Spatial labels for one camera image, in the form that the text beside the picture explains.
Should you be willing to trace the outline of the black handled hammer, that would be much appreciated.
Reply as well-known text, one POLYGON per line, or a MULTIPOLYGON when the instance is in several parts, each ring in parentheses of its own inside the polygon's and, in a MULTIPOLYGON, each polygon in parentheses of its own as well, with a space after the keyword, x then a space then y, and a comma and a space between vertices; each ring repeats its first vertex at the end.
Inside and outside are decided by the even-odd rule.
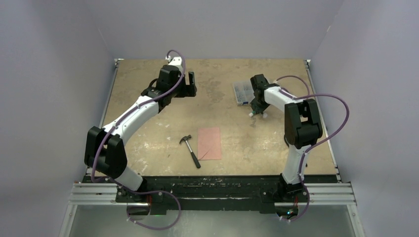
POLYGON ((192 136, 191 136, 191 135, 184 136, 184 137, 182 137, 182 138, 180 139, 179 144, 180 144, 180 145, 181 145, 182 143, 185 143, 185 144, 186 144, 186 146, 187 146, 187 148, 188 148, 188 150, 189 150, 189 153, 190 153, 190 155, 191 155, 191 157, 192 157, 192 160, 193 160, 193 162, 194 162, 194 164, 195 164, 195 167, 196 167, 197 169, 200 169, 200 168, 201 168, 201 165, 200 165, 200 163, 199 163, 199 160, 197 159, 197 157, 196 157, 195 153, 193 152, 193 150, 192 150, 192 148, 191 148, 191 146, 190 146, 190 144, 189 144, 189 142, 188 142, 191 138, 192 138, 192 136))

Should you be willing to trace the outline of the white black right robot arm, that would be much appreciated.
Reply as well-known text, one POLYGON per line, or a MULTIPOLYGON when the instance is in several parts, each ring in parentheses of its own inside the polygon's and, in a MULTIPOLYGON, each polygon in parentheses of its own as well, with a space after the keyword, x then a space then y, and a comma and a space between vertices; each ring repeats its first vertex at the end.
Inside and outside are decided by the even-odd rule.
POLYGON ((254 98, 250 102, 250 117, 264 114, 269 106, 284 113, 284 136, 289 145, 285 168, 278 181, 276 193, 289 201, 303 189, 307 150, 317 144, 323 135, 317 102, 298 99, 275 83, 269 83, 263 74, 250 78, 254 98))

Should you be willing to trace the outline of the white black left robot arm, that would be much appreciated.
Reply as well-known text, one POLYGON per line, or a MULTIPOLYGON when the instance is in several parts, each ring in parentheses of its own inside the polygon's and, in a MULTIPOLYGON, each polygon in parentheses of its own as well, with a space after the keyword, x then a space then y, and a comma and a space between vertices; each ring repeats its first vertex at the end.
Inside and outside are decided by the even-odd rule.
POLYGON ((135 202, 147 197, 147 181, 127 164, 125 145, 149 119, 171 103, 172 98, 195 97, 194 72, 182 75, 181 67, 164 65, 158 78, 141 92, 137 101, 112 123, 87 133, 84 163, 128 188, 135 202))

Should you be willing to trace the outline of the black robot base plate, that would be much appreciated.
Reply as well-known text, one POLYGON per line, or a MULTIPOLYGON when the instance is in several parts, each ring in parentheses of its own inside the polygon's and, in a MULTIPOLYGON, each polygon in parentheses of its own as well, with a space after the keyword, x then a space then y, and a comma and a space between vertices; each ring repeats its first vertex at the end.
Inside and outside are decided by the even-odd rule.
POLYGON ((145 192, 128 191, 109 180, 113 203, 126 204, 129 214, 165 215, 168 211, 257 211, 261 214, 296 216, 298 209, 314 200, 317 187, 337 184, 332 175, 308 175, 303 189, 285 195, 276 193, 280 175, 254 176, 146 176, 145 192))

